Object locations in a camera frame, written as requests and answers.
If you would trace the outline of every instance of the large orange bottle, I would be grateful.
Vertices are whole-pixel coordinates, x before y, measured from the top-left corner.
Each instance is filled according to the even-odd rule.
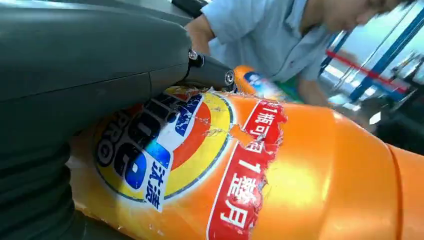
[[[72,149],[78,209],[135,239],[424,239],[424,157],[330,109],[170,89]]]

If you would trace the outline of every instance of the bullseye logo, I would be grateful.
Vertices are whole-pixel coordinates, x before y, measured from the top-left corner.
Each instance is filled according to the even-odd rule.
[[[121,196],[159,212],[194,188],[217,163],[233,112],[212,93],[163,93],[104,119],[94,135],[96,167]]]

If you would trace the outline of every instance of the torn label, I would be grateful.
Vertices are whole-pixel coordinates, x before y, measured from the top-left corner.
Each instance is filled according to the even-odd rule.
[[[253,109],[243,131],[256,140],[246,147],[237,142],[215,197],[206,239],[249,239],[263,204],[265,170],[276,157],[283,134],[279,125],[286,120],[278,103],[260,100]]]

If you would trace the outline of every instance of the person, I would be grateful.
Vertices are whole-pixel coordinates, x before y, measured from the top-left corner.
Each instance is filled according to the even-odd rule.
[[[185,27],[195,51],[273,81],[295,77],[303,102],[330,107],[316,80],[331,36],[414,1],[212,0]]]

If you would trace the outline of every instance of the sticker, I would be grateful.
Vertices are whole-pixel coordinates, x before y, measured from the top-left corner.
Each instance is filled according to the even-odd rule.
[[[165,200],[193,188],[217,163],[232,122],[218,95],[162,93],[97,126],[97,171],[121,196],[162,212]],[[213,129],[225,131],[206,134]]]
[[[265,170],[281,144],[279,124],[286,122],[283,107],[261,100],[243,130],[255,138],[248,146],[237,143],[229,159],[206,230],[208,240],[247,240],[262,208]]]
[[[257,72],[247,72],[244,79],[255,89],[256,95],[260,98],[278,100],[278,97],[285,97],[285,94],[274,83]]]

